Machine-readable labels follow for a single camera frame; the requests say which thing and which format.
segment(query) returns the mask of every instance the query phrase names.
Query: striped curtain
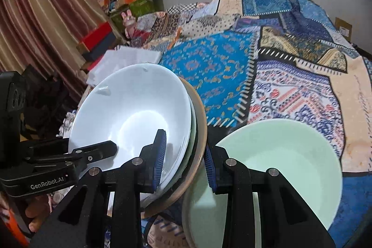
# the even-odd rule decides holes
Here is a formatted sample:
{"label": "striped curtain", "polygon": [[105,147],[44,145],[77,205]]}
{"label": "striped curtain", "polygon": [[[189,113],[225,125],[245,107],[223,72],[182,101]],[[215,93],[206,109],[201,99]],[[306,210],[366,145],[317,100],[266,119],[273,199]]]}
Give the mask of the striped curtain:
{"label": "striped curtain", "polygon": [[0,70],[57,72],[78,100],[85,89],[77,43],[107,20],[96,0],[0,0]]}

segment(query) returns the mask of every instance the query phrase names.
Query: patchwork quilt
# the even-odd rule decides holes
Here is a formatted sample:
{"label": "patchwork quilt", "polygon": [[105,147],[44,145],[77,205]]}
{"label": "patchwork quilt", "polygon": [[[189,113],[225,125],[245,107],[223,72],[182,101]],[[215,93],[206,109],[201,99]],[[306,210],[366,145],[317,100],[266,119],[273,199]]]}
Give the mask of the patchwork quilt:
{"label": "patchwork quilt", "polygon": [[[164,52],[160,64],[202,98],[208,131],[285,118],[322,134],[343,171],[329,229],[343,247],[372,206],[372,62],[311,0],[213,0],[141,17],[133,46]],[[142,220],[152,247],[187,247],[181,202]]]}

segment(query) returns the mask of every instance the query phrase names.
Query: green plate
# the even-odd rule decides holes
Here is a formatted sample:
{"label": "green plate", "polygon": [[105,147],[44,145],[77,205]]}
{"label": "green plate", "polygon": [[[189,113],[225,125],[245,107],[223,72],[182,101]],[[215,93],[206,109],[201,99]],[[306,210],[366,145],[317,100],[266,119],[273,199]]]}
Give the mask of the green plate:
{"label": "green plate", "polygon": [[[329,228],[342,192],[340,163],[327,140],[312,127],[293,120],[270,119],[246,125],[217,144],[248,168],[277,168]],[[254,193],[256,247],[261,247],[257,194]],[[204,166],[187,191],[183,228],[191,247],[220,248],[224,236],[227,195],[215,195]]]}
{"label": "green plate", "polygon": [[183,171],[185,170],[190,160],[193,147],[194,147],[194,143],[195,143],[195,137],[196,137],[196,114],[195,114],[195,108],[194,108],[194,105],[192,103],[190,96],[189,96],[189,100],[190,100],[190,106],[191,106],[191,131],[190,131],[189,143],[187,144],[187,149],[186,149],[185,155],[183,156],[182,162],[180,166],[177,168],[177,171],[174,174],[171,181],[165,186],[164,190],[162,192],[154,192],[153,194],[149,195],[147,198],[145,198],[141,202],[141,207],[144,207],[144,208],[147,207],[153,201],[155,201],[160,196],[165,194],[168,190],[170,190],[170,188],[172,188],[172,186],[178,181],[178,179],[182,177]]}

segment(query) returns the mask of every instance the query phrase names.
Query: human hand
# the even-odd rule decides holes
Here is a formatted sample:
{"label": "human hand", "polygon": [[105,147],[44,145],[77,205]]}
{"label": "human hand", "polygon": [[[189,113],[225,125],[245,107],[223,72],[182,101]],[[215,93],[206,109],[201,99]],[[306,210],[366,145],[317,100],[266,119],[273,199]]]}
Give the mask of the human hand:
{"label": "human hand", "polygon": [[31,232],[39,230],[41,224],[49,216],[50,211],[49,197],[46,194],[33,198],[25,211],[26,216],[33,219],[28,225]]}

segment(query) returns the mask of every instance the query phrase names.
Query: white cloth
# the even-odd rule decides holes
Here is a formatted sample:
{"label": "white cloth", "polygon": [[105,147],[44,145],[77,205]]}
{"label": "white cloth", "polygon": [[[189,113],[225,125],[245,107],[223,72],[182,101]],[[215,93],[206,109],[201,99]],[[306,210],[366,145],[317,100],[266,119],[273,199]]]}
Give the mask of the white cloth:
{"label": "white cloth", "polygon": [[209,4],[207,4],[204,8],[196,11],[194,15],[192,15],[191,20],[204,17],[206,15],[214,15],[217,13],[219,0],[212,0]]}
{"label": "white cloth", "polygon": [[137,63],[159,63],[161,52],[120,46],[117,50],[107,50],[100,62],[89,72],[87,84],[98,85],[116,71]]}

